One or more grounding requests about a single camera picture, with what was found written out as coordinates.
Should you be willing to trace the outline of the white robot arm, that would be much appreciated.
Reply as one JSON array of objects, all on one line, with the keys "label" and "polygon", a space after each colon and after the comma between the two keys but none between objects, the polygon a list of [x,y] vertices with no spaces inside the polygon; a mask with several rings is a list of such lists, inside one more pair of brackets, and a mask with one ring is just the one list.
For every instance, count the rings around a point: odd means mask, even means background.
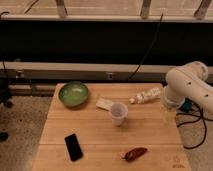
[{"label": "white robot arm", "polygon": [[165,77],[167,85],[163,87],[161,103],[164,121],[175,119],[176,111],[188,98],[213,114],[213,87],[206,83],[208,67],[199,61],[187,63],[170,69]]}]

